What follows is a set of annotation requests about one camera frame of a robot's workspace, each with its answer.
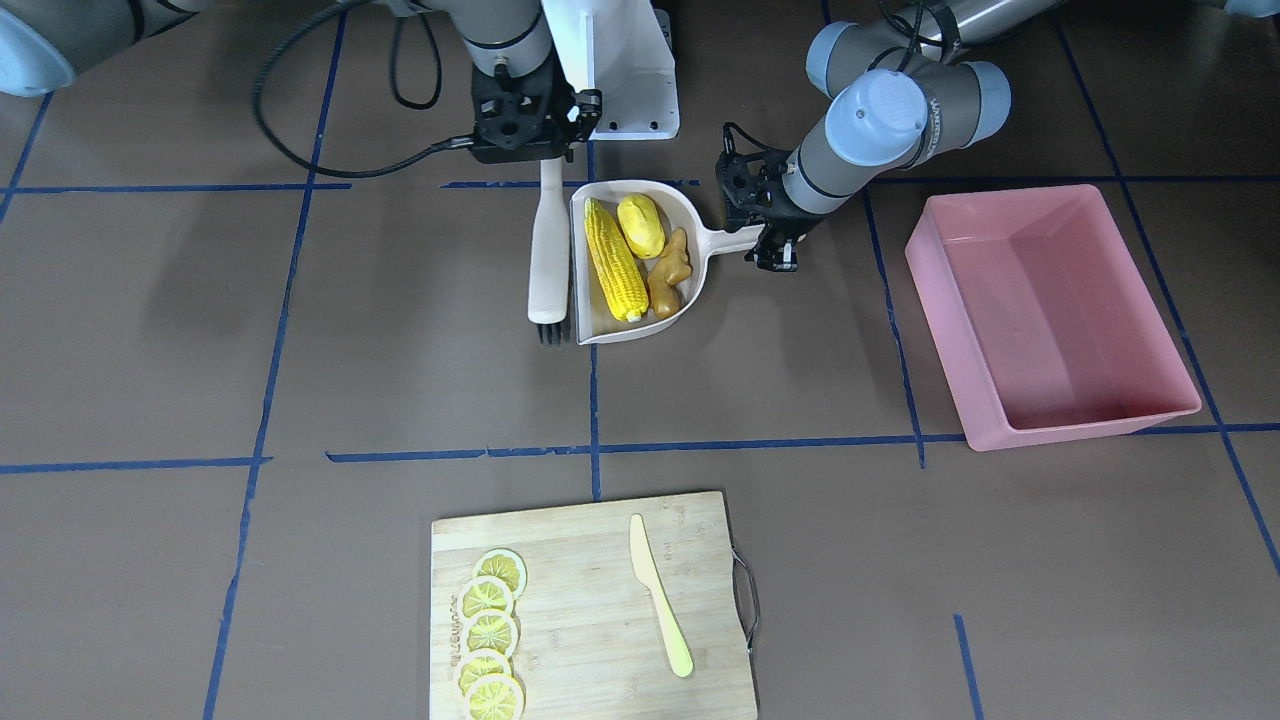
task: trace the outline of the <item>white dustpan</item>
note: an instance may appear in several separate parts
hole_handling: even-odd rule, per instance
[[[689,279],[676,286],[684,304],[680,311],[659,320],[653,310],[639,323],[616,320],[609,314],[609,307],[604,301],[600,290],[600,281],[595,275],[595,266],[591,264],[591,254],[586,247],[586,227],[584,225],[588,197],[595,197],[604,202],[611,210],[617,210],[617,204],[632,192],[648,195],[658,206],[662,215],[662,227],[671,236],[675,228],[685,228],[689,233],[689,264],[694,273]],[[760,228],[749,227],[737,232],[712,231],[703,225],[689,202],[678,190],[653,181],[625,179],[608,181],[585,184],[573,193],[572,225],[573,225],[573,299],[576,306],[576,327],[579,345],[591,345],[600,342],[622,342],[625,340],[637,340],[652,336],[658,331],[667,329],[678,320],[698,300],[707,282],[707,265],[713,255],[723,252],[744,252],[755,247],[755,238]],[[654,260],[646,260],[645,266],[652,266]]]

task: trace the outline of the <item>white brush handle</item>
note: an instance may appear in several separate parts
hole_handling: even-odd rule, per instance
[[[568,255],[571,233],[564,205],[564,161],[540,163],[541,195],[534,214],[534,242],[529,260],[529,319],[556,324],[568,315]]]

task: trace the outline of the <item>corn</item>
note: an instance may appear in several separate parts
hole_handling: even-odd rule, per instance
[[[649,311],[649,295],[618,223],[594,197],[586,199],[586,246],[609,313],[618,320],[639,323]]]
[[[652,260],[662,254],[667,234],[662,232],[662,222],[658,220],[658,206],[648,195],[632,192],[623,197],[618,202],[618,224],[636,258]]]

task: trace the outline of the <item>lemon slice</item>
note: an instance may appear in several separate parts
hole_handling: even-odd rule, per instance
[[[509,614],[515,603],[516,598],[507,583],[493,575],[474,578],[458,592],[458,615],[463,618],[471,618],[481,610],[502,610]]]
[[[502,610],[481,610],[462,625],[462,642],[468,652],[489,648],[511,657],[518,641],[515,618]]]
[[[477,578],[480,575],[502,578],[502,582],[507,583],[507,587],[511,588],[512,597],[517,600],[520,598],[520,593],[525,592],[525,578],[527,577],[525,561],[506,547],[490,550],[484,553],[480,561],[476,562],[475,571],[471,574]]]
[[[470,720],[518,720],[525,711],[525,691],[511,675],[485,675],[466,694]]]
[[[453,683],[466,694],[476,680],[486,675],[511,675],[511,662],[500,652],[484,647],[462,656],[458,669],[453,671]]]

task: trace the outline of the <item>knife blade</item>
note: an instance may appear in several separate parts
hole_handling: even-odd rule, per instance
[[[631,516],[631,569],[636,579],[649,588],[653,606],[658,612],[658,628],[662,630],[662,644],[667,648],[667,664],[677,678],[687,678],[694,671],[694,659],[689,655],[689,644],[676,623],[676,614],[667,601],[667,591],[662,588],[658,565],[649,547],[649,533],[644,528],[644,518],[636,512]]]

